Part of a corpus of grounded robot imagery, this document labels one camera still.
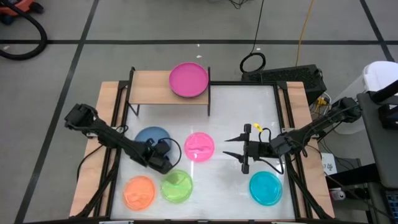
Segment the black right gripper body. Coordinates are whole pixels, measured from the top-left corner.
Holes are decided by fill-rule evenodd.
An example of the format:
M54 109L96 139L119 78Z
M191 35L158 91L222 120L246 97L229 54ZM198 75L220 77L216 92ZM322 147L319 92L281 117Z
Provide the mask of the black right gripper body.
M261 157L264 157L267 152L269 152L268 143L262 142L261 134L263 132L259 132L259 140L258 141L251 141L250 140L250 133L251 133L252 126L250 124L244 125L244 134L245 134L245 141L243 145L243 156L244 162L242 163L242 173L248 174L249 173L249 158L253 158L254 161L259 161ZM263 128L263 131L268 131L269 133L269 140L271 140L271 131L269 128Z

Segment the dark blue plate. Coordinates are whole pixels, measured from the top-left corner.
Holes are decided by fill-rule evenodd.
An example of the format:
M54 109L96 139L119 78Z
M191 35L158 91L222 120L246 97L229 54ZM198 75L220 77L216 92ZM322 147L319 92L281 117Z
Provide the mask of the dark blue plate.
M134 140L139 142L146 142L149 138L151 138L154 140L152 144L152 146L154 147L159 141L159 139L169 138L169 137L170 137L169 133L164 128L158 126L151 126L139 131Z

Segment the translucent green plate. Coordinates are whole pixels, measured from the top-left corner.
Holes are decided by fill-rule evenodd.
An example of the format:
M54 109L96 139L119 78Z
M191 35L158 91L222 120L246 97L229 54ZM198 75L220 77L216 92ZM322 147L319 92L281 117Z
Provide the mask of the translucent green plate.
M162 180L160 192L167 201L182 203L193 192L193 180L184 170L172 170Z

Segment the translucent orange plate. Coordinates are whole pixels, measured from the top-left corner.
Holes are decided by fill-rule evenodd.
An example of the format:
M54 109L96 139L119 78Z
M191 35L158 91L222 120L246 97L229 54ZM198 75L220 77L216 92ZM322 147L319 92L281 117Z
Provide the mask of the translucent orange plate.
M133 211L150 207L155 200L155 184L149 177L139 175L130 179L124 186L123 202Z

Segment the translucent cyan plate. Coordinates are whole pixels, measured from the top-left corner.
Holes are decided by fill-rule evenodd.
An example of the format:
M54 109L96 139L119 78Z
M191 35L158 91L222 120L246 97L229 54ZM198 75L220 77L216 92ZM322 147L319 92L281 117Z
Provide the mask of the translucent cyan plate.
M280 201L283 187L276 175L260 171L251 177L249 192L258 204L269 207Z

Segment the translucent pink plate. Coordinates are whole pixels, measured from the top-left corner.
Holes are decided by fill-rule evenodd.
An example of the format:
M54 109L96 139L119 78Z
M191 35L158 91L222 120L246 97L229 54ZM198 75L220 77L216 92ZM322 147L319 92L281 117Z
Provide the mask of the translucent pink plate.
M213 156L215 143L207 133L193 133L186 138L183 148L191 161L204 162Z

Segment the wooden shelf with black legs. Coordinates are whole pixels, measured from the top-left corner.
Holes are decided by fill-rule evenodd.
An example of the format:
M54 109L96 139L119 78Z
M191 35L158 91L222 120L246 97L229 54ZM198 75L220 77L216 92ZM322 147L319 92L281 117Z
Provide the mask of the wooden shelf with black legs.
M205 69L210 79L210 69ZM206 105L207 114L211 108L211 80L207 89L194 98L176 95L169 87L171 71L137 71L131 69L128 90L128 104L132 112L138 116L142 105Z

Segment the white paper sheet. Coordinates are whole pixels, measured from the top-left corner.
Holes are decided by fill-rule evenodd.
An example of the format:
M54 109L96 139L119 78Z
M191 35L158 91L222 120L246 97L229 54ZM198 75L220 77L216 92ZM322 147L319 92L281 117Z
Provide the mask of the white paper sheet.
M323 170L326 174L332 175L337 173L335 157L330 153L322 153Z

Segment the wooden table base board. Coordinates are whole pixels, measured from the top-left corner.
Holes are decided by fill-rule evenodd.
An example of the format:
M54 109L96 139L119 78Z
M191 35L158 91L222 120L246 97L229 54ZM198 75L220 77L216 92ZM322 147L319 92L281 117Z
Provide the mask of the wooden table base board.
M121 101L123 102L126 98L123 81L103 82L101 84L96 108L107 122L111 121L115 103L119 101L116 98L118 90L121 90ZM288 82L286 94L289 96L295 127L298 128L311 122L312 119L310 117L303 83ZM308 157L302 158L305 179L308 190L315 197L316 201L327 214L334 217L335 213L323 173L323 164L317 149L318 144L316 140L312 139L306 147ZM105 152L102 151L87 158L86 162L83 164L70 210L71 216L80 212L95 194L100 184L102 168L106 169L108 167L104 165L105 161Z

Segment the black computer tower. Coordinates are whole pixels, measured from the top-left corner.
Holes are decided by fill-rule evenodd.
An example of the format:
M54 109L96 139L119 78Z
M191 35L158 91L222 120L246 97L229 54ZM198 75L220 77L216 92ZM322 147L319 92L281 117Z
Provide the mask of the black computer tower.
M322 70L315 64L244 73L241 80L256 83L302 82L309 105L327 90Z

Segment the white cylindrical can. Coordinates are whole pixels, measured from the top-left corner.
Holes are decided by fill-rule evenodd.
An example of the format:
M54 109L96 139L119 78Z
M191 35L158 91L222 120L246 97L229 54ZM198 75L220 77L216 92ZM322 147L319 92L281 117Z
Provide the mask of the white cylindrical can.
M341 189L330 190L330 197L335 201L341 201L346 198L346 194Z

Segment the white round bin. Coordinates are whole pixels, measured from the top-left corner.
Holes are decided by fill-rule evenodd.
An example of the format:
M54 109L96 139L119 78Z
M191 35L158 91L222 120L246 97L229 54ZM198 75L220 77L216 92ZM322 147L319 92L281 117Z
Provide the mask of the white round bin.
M398 80L398 63L388 61L377 61L363 68L362 74L355 79L337 99L343 97L356 98L359 93L367 91L378 91ZM365 129L363 120L360 118L354 123L341 123L334 131L338 134L351 135Z

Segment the black keyboard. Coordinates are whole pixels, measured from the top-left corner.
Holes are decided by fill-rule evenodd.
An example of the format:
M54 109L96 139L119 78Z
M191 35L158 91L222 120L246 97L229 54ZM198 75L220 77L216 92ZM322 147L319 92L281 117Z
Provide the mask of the black keyboard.
M391 223L398 224L398 189L383 189L381 195L388 214L394 218Z

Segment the orange vacuum cleaner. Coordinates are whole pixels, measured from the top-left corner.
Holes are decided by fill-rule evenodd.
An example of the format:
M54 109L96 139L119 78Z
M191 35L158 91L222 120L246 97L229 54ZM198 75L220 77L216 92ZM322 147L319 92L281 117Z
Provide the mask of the orange vacuum cleaner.
M0 22L10 25L16 17L32 20L30 12L43 14L44 7L35 0L0 0Z

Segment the black aluminium table frame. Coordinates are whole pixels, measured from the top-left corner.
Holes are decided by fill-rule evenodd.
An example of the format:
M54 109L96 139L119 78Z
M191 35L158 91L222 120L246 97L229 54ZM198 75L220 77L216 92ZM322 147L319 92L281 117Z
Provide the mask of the black aluminium table frame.
M129 90L127 85L129 83L127 81L123 81L123 82L124 82L124 89L126 91L126 98L122 102L121 101L121 90L118 90L116 98L119 101L115 103L113 117L111 118L111 121L116 121L117 124L122 123L122 119L124 117L126 117L126 110L127 110L127 107L129 106L129 104L128 104L129 97L127 95L128 90ZM291 118L292 119L291 126L295 127L289 96L286 94L287 93L287 83L288 82L278 82L276 84L277 89L278 89L276 101L281 104L281 113L282 113L283 119ZM212 81L211 82L211 108L210 109L215 107L215 100L214 100L215 90L219 86L255 86L255 83L254 82L237 82L237 81L230 81L230 82ZM104 165L106 165L108 167L106 169L102 168L101 173L107 172L109 170L109 167L113 164L113 161L115 158L115 154L112 151L105 151L105 156L106 156L106 161L105 161ZM303 170L303 179L306 181L304 170Z

